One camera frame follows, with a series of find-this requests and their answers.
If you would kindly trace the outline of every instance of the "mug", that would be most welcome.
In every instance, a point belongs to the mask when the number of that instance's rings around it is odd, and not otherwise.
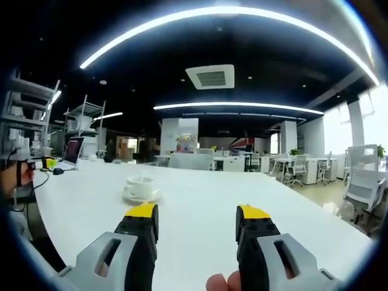
[[[153,179],[146,177],[127,179],[127,185],[125,185],[124,190],[134,198],[144,199],[151,197],[155,191]]]

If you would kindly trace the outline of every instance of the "air conditioning vent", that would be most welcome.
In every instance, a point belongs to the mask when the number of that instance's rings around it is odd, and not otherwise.
[[[235,68],[233,65],[208,65],[186,69],[197,90],[231,89],[235,87]]]

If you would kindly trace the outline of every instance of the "shelf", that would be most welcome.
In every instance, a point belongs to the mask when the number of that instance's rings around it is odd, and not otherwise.
[[[40,104],[37,104],[37,103],[23,101],[23,100],[12,100],[12,105],[23,107],[23,108],[27,108],[27,109],[40,110],[40,111],[45,111],[46,110],[46,106],[45,105],[40,105]]]
[[[18,123],[19,125],[32,125],[35,127],[43,127],[46,125],[46,122],[40,120],[27,119],[25,117],[13,116],[13,115],[4,115],[0,117],[1,120],[7,123]]]
[[[11,78],[9,80],[9,87],[10,88],[8,89],[11,91],[43,99],[45,101],[48,101],[55,92],[53,89],[16,78]]]
[[[95,116],[102,112],[102,107],[98,105],[94,105],[92,103],[85,103],[84,116]],[[68,113],[69,116],[78,116],[82,114],[82,105],[73,109]]]
[[[78,130],[68,130],[66,132],[66,135],[78,135]],[[97,131],[83,131],[81,132],[81,136],[96,136],[98,135],[98,132]]]

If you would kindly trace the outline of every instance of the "metal shelving unit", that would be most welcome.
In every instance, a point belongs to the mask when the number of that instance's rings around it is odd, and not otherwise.
[[[8,141],[9,129],[33,130],[40,132],[41,139],[41,155],[44,154],[44,149],[47,146],[47,131],[49,129],[49,120],[51,109],[48,109],[55,93],[58,90],[60,80],[57,81],[54,89],[47,88],[32,82],[28,82],[19,78],[10,78],[6,82],[7,93],[5,96],[5,106],[1,112],[0,120],[0,138],[3,141]],[[37,98],[38,102],[25,101],[16,99],[12,92],[19,92],[21,95],[27,95]],[[23,116],[12,115],[12,106],[21,107],[22,109],[39,110],[45,113],[40,119],[28,119]],[[1,154],[4,154],[4,143],[0,145]]]
[[[105,105],[106,101],[104,101],[104,104],[102,106],[92,104],[90,102],[87,102],[87,95],[85,95],[84,102],[78,106],[77,108],[65,113],[66,119],[65,119],[65,135],[68,136],[96,136],[98,135],[98,145],[97,145],[97,153],[99,154],[99,146],[101,142],[101,129],[102,129],[102,120],[105,113]],[[99,120],[99,131],[87,131],[87,130],[81,130],[82,129],[82,117],[80,124],[78,124],[78,129],[76,130],[68,130],[67,128],[67,120],[69,117],[76,118],[77,116],[88,116],[93,118],[93,121],[90,125],[92,125],[94,122]]]

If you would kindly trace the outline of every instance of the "white cabinet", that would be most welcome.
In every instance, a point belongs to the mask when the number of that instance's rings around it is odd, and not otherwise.
[[[224,160],[224,172],[243,172],[245,158],[228,158]]]
[[[307,160],[306,173],[302,175],[302,183],[305,185],[315,184],[317,171],[318,171],[318,161],[315,159]]]
[[[326,175],[325,175],[326,179],[328,179],[329,181],[337,180],[337,174],[338,174],[337,168],[338,168],[338,160],[332,159],[330,169],[326,172]]]
[[[261,156],[260,157],[260,172],[261,173],[269,173],[269,156]]]

